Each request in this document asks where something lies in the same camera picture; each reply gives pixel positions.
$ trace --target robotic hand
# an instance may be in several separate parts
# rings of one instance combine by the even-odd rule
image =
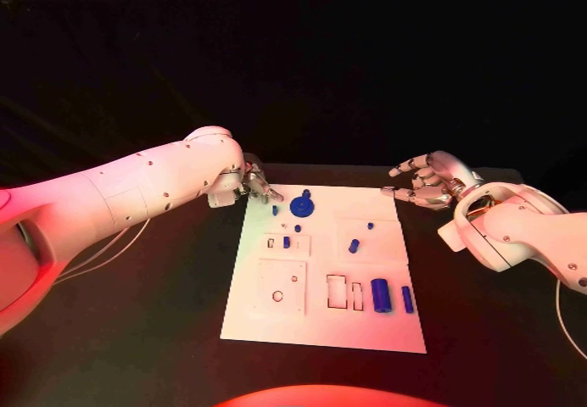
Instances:
[[[409,170],[416,170],[414,190],[383,187],[382,194],[434,210],[457,200],[454,218],[438,229],[448,247],[454,251],[467,248],[494,271],[532,259],[569,288],[587,294],[587,213],[569,214],[527,185],[484,183],[444,151],[409,159],[389,176]]]
[[[0,190],[0,335],[95,242],[203,194],[217,208],[248,193],[264,202],[284,200],[258,159],[245,160],[216,126],[69,176]]]

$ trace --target cable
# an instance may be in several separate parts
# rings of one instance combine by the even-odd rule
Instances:
[[[66,274],[69,274],[72,271],[83,267],[112,246],[112,244],[116,242],[116,240],[122,237],[122,235],[128,232],[128,227],[116,234],[116,237],[109,241],[109,243],[103,246],[101,251],[82,263],[79,263],[75,267],[72,267],[69,270],[63,271],[59,275],[59,277],[63,277]]]
[[[66,276],[64,278],[57,278],[54,280],[53,285],[66,281],[69,278],[80,276],[82,274],[88,273],[89,271],[95,270],[95,269],[101,268],[103,265],[106,265],[124,253],[124,251],[132,246],[134,241],[138,239],[138,236],[141,235],[144,228],[147,227],[148,221],[150,221],[150,219],[145,220],[142,228],[138,230],[138,233],[134,236],[132,240],[128,242],[128,244],[124,246],[124,248],[119,250],[119,252],[106,261],[101,262],[98,265],[95,265],[93,267],[90,267],[86,270],[79,271],[77,273],[72,274],[70,276]]]
[[[555,306],[556,306],[556,316],[558,316],[558,322],[559,322],[559,327],[562,328],[562,332],[566,335],[568,342],[571,342],[571,345],[575,347],[576,352],[581,354],[581,356],[587,359],[587,354],[581,351],[578,348],[575,341],[572,340],[571,336],[568,335],[565,323],[562,322],[562,317],[559,316],[559,280],[556,281],[556,296],[555,296]]]

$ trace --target table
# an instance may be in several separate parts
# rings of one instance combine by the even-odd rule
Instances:
[[[386,171],[265,165],[275,183],[344,187],[389,185]],[[520,182],[514,170],[478,173]],[[311,383],[457,406],[587,404],[585,362],[558,328],[553,276],[530,261],[494,273],[465,250],[452,253],[435,233],[450,211],[406,203],[398,217],[428,353],[220,340],[243,213],[245,199],[223,209],[204,199],[184,204],[152,219],[111,264],[53,288],[0,340],[1,406],[207,406]],[[587,348],[587,298],[563,289],[561,310]]]

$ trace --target white board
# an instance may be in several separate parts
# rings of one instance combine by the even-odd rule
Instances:
[[[272,187],[285,198],[276,216],[274,202],[251,198],[246,205],[220,338],[425,353],[393,200],[373,188]],[[315,208],[307,218],[297,218],[289,202],[304,189]],[[375,278],[389,284],[389,313],[373,311]],[[402,286],[412,292],[412,314]]]

